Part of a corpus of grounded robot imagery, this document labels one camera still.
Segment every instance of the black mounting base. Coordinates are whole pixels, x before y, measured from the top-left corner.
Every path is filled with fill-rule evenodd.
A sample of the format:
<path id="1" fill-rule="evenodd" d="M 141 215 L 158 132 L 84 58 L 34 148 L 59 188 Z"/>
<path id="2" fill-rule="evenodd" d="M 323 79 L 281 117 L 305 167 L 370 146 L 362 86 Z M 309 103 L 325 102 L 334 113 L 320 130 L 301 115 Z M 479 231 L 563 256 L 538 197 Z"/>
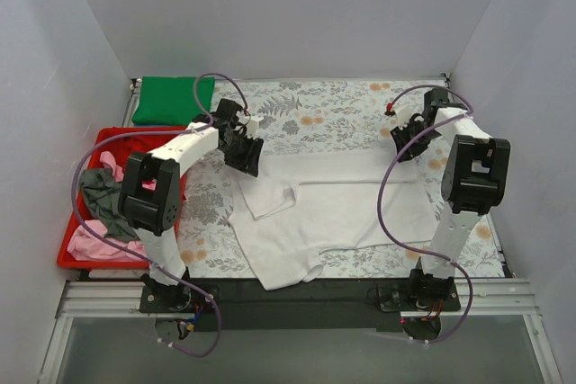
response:
<path id="1" fill-rule="evenodd" d="M 257 279 L 198 279 L 191 283 L 214 296 L 226 330 L 375 328 L 401 332 L 400 311 L 417 310 L 408 279 L 317 279 L 280 290 L 266 291 Z M 216 318 L 204 306 L 194 331 L 216 330 Z M 453 287 L 442 310 L 460 310 Z M 145 287 L 139 311 L 174 314 Z M 194 306 L 182 311 L 194 312 Z"/>

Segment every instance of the white garment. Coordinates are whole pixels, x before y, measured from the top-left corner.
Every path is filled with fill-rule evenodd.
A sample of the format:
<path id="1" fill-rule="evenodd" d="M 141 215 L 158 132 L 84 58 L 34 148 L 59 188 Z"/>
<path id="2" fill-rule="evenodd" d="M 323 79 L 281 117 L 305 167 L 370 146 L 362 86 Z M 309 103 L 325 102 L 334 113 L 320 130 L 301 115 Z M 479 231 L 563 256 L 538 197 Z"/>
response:
<path id="1" fill-rule="evenodd" d="M 267 290 L 311 281 L 320 253 L 391 243 L 376 216 L 385 149 L 262 156 L 257 179 L 228 170 L 229 222 Z M 432 238 L 437 222 L 414 162 L 397 165 L 382 200 L 387 226 L 403 242 Z"/>

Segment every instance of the floral pattern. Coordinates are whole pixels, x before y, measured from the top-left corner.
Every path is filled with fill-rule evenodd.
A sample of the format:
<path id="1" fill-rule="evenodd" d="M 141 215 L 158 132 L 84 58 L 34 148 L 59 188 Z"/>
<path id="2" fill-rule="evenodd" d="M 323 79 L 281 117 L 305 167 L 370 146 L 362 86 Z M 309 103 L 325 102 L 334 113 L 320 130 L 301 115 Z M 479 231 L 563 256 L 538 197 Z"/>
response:
<path id="1" fill-rule="evenodd" d="M 249 110 L 263 118 L 259 137 L 264 154 L 330 152 L 352 148 L 393 147 L 390 130 L 396 120 L 384 115 L 386 103 L 402 90 L 418 84 L 442 82 L 246 82 L 240 86 Z M 407 95 L 402 103 L 422 108 L 426 89 Z M 212 108 L 220 98 L 237 99 L 234 88 L 219 83 Z M 450 145 L 432 142 L 418 158 L 436 217 L 442 208 L 440 182 Z M 178 244 L 193 277 L 255 277 L 228 224 L 232 212 L 230 181 L 223 156 L 213 152 L 188 173 L 187 202 L 182 210 Z M 415 244 L 426 246 L 427 243 Z M 418 255 L 395 245 L 357 250 L 332 250 L 320 256 L 326 278 L 406 277 Z M 472 277 L 500 277 L 503 271 L 488 222 L 472 232 L 460 264 Z"/>

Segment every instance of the white wall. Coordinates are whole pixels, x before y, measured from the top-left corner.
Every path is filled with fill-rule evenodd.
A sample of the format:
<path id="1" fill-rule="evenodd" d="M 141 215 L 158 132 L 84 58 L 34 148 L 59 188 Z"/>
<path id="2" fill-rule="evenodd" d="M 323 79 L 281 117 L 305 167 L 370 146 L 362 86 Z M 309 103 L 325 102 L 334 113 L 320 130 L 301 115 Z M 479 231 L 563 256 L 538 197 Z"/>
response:
<path id="1" fill-rule="evenodd" d="M 72 168 L 129 82 L 86 0 L 0 0 L 0 382 L 33 383 L 64 284 Z"/>
<path id="2" fill-rule="evenodd" d="M 87 0 L 129 76 L 452 70 L 490 0 Z"/>
<path id="3" fill-rule="evenodd" d="M 494 219 L 512 269 L 532 282 L 564 382 L 576 382 L 575 31 L 575 0 L 492 0 L 453 75 L 478 123 L 511 142 Z"/>

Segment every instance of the green folded cloth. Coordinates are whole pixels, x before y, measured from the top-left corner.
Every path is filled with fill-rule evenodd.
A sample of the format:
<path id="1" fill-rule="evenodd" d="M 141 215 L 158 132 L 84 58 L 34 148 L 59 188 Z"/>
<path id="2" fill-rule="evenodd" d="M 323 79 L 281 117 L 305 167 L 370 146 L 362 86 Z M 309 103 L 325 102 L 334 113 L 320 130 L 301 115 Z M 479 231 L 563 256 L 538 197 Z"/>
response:
<path id="1" fill-rule="evenodd" d="M 132 116 L 135 125 L 185 126 L 202 111 L 194 99 L 193 76 L 145 76 L 142 78 L 138 109 Z M 198 83 L 202 106 L 210 110 L 214 78 Z"/>

